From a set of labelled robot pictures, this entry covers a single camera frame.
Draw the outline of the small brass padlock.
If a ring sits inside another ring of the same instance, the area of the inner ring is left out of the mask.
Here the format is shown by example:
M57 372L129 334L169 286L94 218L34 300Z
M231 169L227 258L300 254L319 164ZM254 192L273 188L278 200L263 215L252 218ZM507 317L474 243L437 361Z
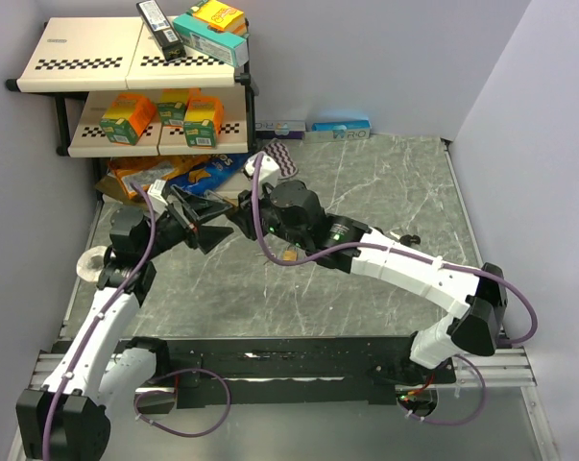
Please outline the small brass padlock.
M295 245L288 245L284 249L281 259L284 262L298 262L300 259L300 249Z

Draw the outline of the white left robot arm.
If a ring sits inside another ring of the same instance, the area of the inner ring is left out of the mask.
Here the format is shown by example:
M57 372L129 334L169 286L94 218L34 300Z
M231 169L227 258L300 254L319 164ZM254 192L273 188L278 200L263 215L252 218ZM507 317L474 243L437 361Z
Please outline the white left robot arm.
M232 233L210 222L232 205L175 186L167 191L153 186L143 197L145 208L123 206L111 217L96 292L67 353L39 388L24 390L16 403L30 459L101 459L136 389L145 382L159 386L171 375L169 347L160 339L134 337L118 362L109 362L152 287L154 258L180 244L210 252Z

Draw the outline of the large brass padlock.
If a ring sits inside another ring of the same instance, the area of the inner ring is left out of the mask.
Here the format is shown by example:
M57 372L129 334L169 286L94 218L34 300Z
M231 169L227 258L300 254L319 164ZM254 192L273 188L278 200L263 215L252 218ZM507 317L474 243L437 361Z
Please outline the large brass padlock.
M214 201L214 202L218 202L218 203L228 203L231 206L234 205L234 202L232 199L228 199L228 198L218 194L216 191L212 191L212 190L207 190L205 192L204 198L209 200L209 201Z

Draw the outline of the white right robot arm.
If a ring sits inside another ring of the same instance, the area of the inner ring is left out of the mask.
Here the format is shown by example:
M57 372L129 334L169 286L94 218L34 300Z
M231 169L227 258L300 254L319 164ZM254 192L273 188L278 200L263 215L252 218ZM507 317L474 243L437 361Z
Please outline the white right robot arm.
M328 214L301 181L244 191L229 219L244 235L271 234L305 253L306 261L382 280L436 304L446 316L415 333L400 361L402 374L423 382L456 353L491 356L497 349L508 298L502 270L451 264L426 255L346 216Z

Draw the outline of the black padlock with keys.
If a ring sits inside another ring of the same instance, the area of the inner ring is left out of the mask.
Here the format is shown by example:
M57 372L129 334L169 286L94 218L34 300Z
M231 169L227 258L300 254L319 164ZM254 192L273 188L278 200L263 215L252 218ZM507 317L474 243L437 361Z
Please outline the black padlock with keys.
M407 247L412 247L413 245L420 245L422 242L421 238L416 234L399 235L399 234L391 232L390 235L394 239L396 239L401 245L404 245Z

